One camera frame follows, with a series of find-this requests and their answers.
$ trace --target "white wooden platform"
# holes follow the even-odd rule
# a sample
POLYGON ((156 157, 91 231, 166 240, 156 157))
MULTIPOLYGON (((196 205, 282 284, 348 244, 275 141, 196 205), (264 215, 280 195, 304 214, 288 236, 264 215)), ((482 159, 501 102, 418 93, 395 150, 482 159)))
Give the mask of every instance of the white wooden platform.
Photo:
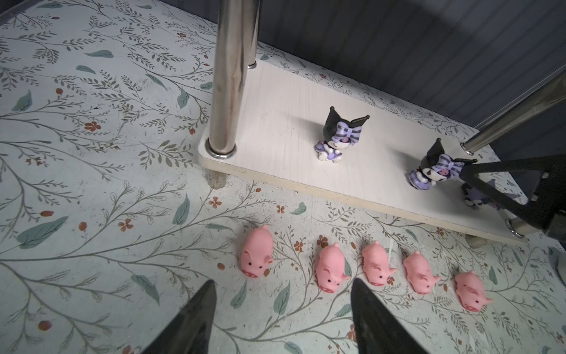
POLYGON ((462 181, 428 191, 409 185, 406 173, 419 166, 436 138, 453 158, 468 157, 458 141, 263 61, 247 73, 235 156, 212 158, 204 148, 207 138, 208 128, 199 163, 211 170, 494 241, 526 242, 507 229, 505 211, 465 205, 462 181), (347 120, 370 115, 359 143, 337 164, 319 161, 314 151, 330 106, 347 120))

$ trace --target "gray panel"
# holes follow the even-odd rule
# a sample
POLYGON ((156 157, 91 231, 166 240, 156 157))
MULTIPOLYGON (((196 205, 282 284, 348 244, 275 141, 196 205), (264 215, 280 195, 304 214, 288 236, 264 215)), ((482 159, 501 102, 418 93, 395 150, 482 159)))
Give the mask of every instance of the gray panel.
POLYGON ((408 99, 415 104, 424 105, 431 95, 442 87, 447 75, 458 69, 455 67, 457 63, 454 63, 454 57, 462 52, 474 53, 475 50, 481 48, 480 33, 509 3, 510 0, 484 1, 481 6, 472 11, 462 22, 462 27, 473 29, 473 31, 468 33, 457 29, 450 35, 448 40, 433 54, 434 59, 429 61, 413 78, 414 89, 408 99))
POLYGON ((368 1, 343 1, 337 8, 337 16, 324 34, 320 46, 317 48, 314 61, 320 66, 332 69, 332 62, 339 47, 348 40, 349 33, 359 23, 368 1))
POLYGON ((281 21, 281 27, 277 28, 273 46, 285 52, 295 50, 301 36, 302 25, 305 21, 308 21, 306 16, 312 4, 314 4, 314 1, 305 0, 290 0, 285 3, 281 11, 284 20, 281 21))
MULTIPOLYGON (((167 0, 216 21, 218 0, 167 0)), ((474 126, 566 61, 566 0, 264 0, 259 39, 474 126)))
POLYGON ((445 105, 447 109, 450 109, 449 114, 452 115, 459 111, 465 103, 471 100, 471 92, 477 92, 490 78, 504 70, 514 60, 525 55, 537 40, 541 40, 556 28, 562 17, 557 10, 562 10, 562 8, 538 6, 538 8, 533 9, 531 16, 522 18, 525 23, 517 24, 520 26, 519 29, 524 29, 524 32, 516 31, 509 33, 508 37, 502 38, 501 47, 503 49, 495 57, 482 56, 478 58, 474 63, 475 67, 469 70, 473 76, 469 79, 466 77, 465 82, 460 82, 459 86, 447 95, 445 105))
POLYGON ((314 61, 314 55, 319 46, 322 45, 321 40, 324 34, 330 30, 330 27, 338 16, 338 8, 343 0, 315 0, 316 5, 310 17, 308 30, 301 33, 301 45, 298 48, 298 57, 308 61, 314 61))
POLYGON ((451 5, 447 8, 445 16, 449 18, 457 18, 456 23, 447 23, 439 18, 435 22, 430 33, 425 35, 415 47, 413 52, 406 58, 400 61, 400 67, 397 71, 391 73, 388 84, 391 93, 395 96, 406 97, 409 92, 412 92, 414 83, 412 79, 417 75, 422 68, 432 60, 432 55, 448 40, 451 34, 460 26, 468 17, 480 6, 482 1, 486 0, 458 0, 456 5, 451 5))

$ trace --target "metal pole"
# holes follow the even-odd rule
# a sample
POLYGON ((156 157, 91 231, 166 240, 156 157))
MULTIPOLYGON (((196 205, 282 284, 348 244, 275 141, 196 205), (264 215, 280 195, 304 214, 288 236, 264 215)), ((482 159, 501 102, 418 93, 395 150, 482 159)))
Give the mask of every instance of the metal pole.
POLYGON ((258 27, 259 27, 259 12, 261 12, 261 0, 259 0, 258 13, 255 17, 255 29, 251 38, 250 57, 248 59, 248 69, 253 69, 258 64, 255 61, 255 55, 258 52, 258 27))
POLYGON ((218 159, 229 158, 236 150, 236 128, 258 5, 259 0, 222 0, 220 3, 210 133, 206 144, 208 152, 218 159))
POLYGON ((461 143, 462 149, 473 155, 482 147, 502 137, 529 119, 566 99, 566 72, 550 80, 510 110, 502 113, 482 131, 467 142, 461 143))

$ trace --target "orange flower pattern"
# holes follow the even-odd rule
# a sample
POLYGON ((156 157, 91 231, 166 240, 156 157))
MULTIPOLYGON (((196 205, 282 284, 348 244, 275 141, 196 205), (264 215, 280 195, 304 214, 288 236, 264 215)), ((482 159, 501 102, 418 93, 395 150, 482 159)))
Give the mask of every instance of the orange flower pattern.
POLYGON ((348 336, 348 338, 351 339, 352 341, 357 342, 357 341, 356 341, 356 338, 355 338, 355 328, 354 328, 354 325, 350 325, 350 331, 348 332, 347 336, 348 336))
POLYGON ((97 129, 102 129, 102 127, 101 127, 97 122, 95 122, 95 121, 92 121, 92 122, 90 122, 90 123, 86 123, 86 124, 84 125, 84 128, 85 128, 86 130, 90 130, 90 131, 95 131, 95 130, 97 130, 97 129))
POLYGON ((316 245, 325 248, 326 246, 328 246, 328 239, 322 235, 319 235, 319 239, 316 240, 316 245))
POLYGON ((218 197, 214 197, 211 201, 208 202, 208 204, 212 205, 212 207, 216 209, 217 207, 222 205, 222 202, 218 201, 218 197))
POLYGON ((295 242, 295 244, 293 245, 295 247, 295 251, 297 251, 298 253, 303 252, 303 243, 302 242, 295 242))
POLYGON ((36 157, 34 159, 26 159, 25 162, 28 163, 28 166, 30 166, 32 164, 32 162, 35 162, 37 166, 41 166, 41 165, 45 164, 44 161, 41 161, 41 157, 36 157))
POLYGON ((126 229, 131 229, 134 227, 132 224, 130 224, 132 219, 126 219, 125 221, 126 223, 123 223, 121 221, 118 223, 118 227, 120 228, 120 230, 122 230, 122 232, 126 231, 126 229))

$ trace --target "pig snout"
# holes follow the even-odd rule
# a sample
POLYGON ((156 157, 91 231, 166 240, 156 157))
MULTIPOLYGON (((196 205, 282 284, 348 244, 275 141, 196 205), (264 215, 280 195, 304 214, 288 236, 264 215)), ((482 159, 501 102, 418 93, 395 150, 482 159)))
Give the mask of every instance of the pig snout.
POLYGON ((243 270, 243 269, 242 269, 242 273, 244 273, 245 275, 247 275, 247 276, 249 276, 249 277, 251 277, 251 278, 257 278, 257 277, 258 277, 257 275, 252 274, 252 273, 250 273, 250 272, 247 272, 247 271, 245 271, 245 270, 243 270))
POLYGON ((320 290, 327 292, 327 293, 334 294, 334 290, 331 290, 331 289, 328 289, 328 288, 325 288, 325 287, 322 287, 322 286, 320 287, 320 290))

